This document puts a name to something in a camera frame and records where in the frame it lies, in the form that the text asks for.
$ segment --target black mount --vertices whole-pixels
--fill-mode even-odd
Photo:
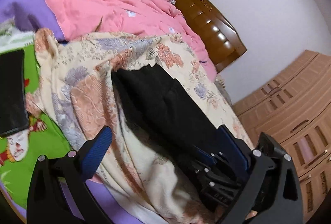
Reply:
[[[217,224],[302,224],[299,180],[287,152],[265,133],[261,133],[258,147],[251,151],[224,125],[218,131],[225,137],[227,145],[222,148],[224,152],[211,155],[215,165],[190,160],[186,163],[187,170],[195,176],[194,180],[201,184],[201,195],[228,207]],[[93,176],[110,143],[111,130],[105,126],[78,152],[70,151],[59,159],[39,156],[29,189],[27,223],[113,224],[85,184],[85,180]],[[85,220],[72,215],[59,177],[65,178]],[[258,213],[246,220],[251,210]]]

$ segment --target blanket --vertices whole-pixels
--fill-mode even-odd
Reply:
[[[34,32],[21,32],[14,20],[0,23],[0,53],[34,44]]]
[[[201,38],[182,13],[167,0],[45,0],[54,12],[65,39],[70,41],[96,29],[138,36],[180,33],[203,62],[209,79],[216,70]]]
[[[214,126],[226,124],[252,148],[238,118],[180,35],[140,38],[122,32],[91,33],[64,47],[52,31],[41,29],[35,51],[40,64],[39,94],[34,96],[40,110],[35,116],[46,112],[76,150],[102,126],[111,127],[113,141],[97,171],[106,185],[169,223],[214,222],[166,152],[148,133],[126,121],[111,81],[112,70],[159,64],[183,85]]]
[[[174,0],[0,0],[0,23],[15,18],[21,31],[47,27],[58,41],[93,31],[143,36],[180,33],[211,81],[216,69],[200,37],[186,24]]]

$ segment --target wooden wardrobe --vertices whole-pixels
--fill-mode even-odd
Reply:
[[[255,145],[265,132],[292,156],[307,222],[331,187],[331,56],[304,51],[233,110]]]

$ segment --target green blanket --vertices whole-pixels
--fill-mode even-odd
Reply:
[[[23,49],[25,92],[32,93],[39,85],[34,46],[29,45]],[[29,115],[29,120],[28,130],[0,139],[0,179],[14,202],[23,208],[26,208],[37,158],[40,155],[59,158],[70,150],[61,130],[46,114],[42,114],[39,119]]]

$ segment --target floral blanket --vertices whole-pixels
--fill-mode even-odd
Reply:
[[[123,32],[91,33],[64,47],[52,31],[40,29],[35,52],[40,85],[29,111],[36,117],[41,110],[46,112],[76,150],[104,125],[110,126],[113,141],[97,171],[105,185],[169,223],[214,223],[194,187],[164,157],[162,148],[148,133],[126,122],[111,81],[112,70],[159,64],[183,85],[215,127],[226,124],[252,148],[238,118],[180,35],[140,38]]]

